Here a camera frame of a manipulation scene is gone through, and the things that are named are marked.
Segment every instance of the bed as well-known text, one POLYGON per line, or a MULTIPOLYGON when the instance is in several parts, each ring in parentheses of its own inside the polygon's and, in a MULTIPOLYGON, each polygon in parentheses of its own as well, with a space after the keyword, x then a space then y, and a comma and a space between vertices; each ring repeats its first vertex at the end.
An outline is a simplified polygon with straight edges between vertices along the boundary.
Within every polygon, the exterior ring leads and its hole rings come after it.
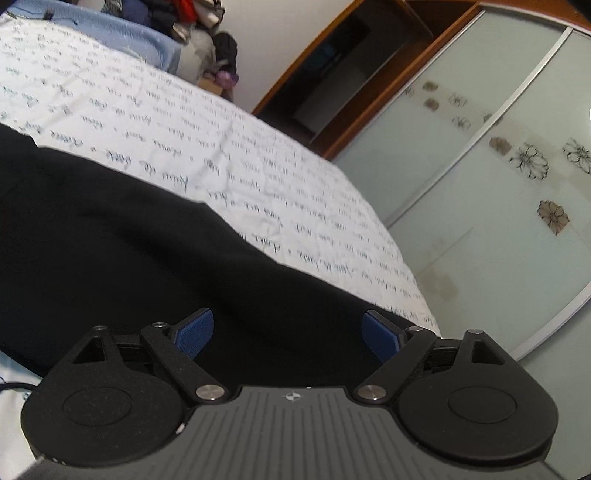
MULTIPOLYGON (((368 202, 334 165, 209 94, 75 30, 0 18, 0 123, 205 202, 276 262, 439 334, 413 274, 368 202)), ((0 352, 0 382, 39 382, 0 352)), ((0 394, 0 478, 33 456, 0 394)))

